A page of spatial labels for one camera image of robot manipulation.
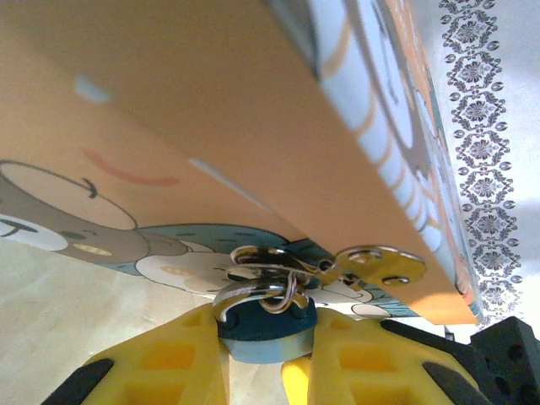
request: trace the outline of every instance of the black plastic part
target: black plastic part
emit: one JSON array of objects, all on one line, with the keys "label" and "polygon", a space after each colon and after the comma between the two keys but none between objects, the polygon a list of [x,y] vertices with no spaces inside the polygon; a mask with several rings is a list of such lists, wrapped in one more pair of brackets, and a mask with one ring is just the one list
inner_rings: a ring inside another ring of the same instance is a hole
[{"label": "black plastic part", "polygon": [[471,345],[395,321],[382,321],[381,326],[388,332],[451,354],[495,405],[540,405],[538,341],[532,328],[514,316],[471,336]]},{"label": "black plastic part", "polygon": [[114,363],[101,359],[79,367],[41,405],[81,405]]},{"label": "black plastic part", "polygon": [[493,405],[457,371],[436,363],[424,363],[422,366],[455,405]]},{"label": "black plastic part", "polygon": [[396,333],[414,342],[422,343],[431,348],[451,354],[478,383],[481,392],[486,393],[496,390],[494,380],[489,375],[488,366],[483,358],[483,354],[475,348],[396,321],[382,321],[381,326],[388,332]]},{"label": "black plastic part", "polygon": [[512,316],[471,336],[482,352],[496,390],[485,392],[497,404],[540,404],[540,352],[532,328]]},{"label": "black plastic part", "polygon": [[301,310],[295,303],[283,314],[266,312],[258,301],[249,301],[227,311],[227,318],[235,318],[234,327],[218,322],[218,336],[242,342],[260,342],[284,338],[317,323],[315,302],[310,299],[307,308]]}]

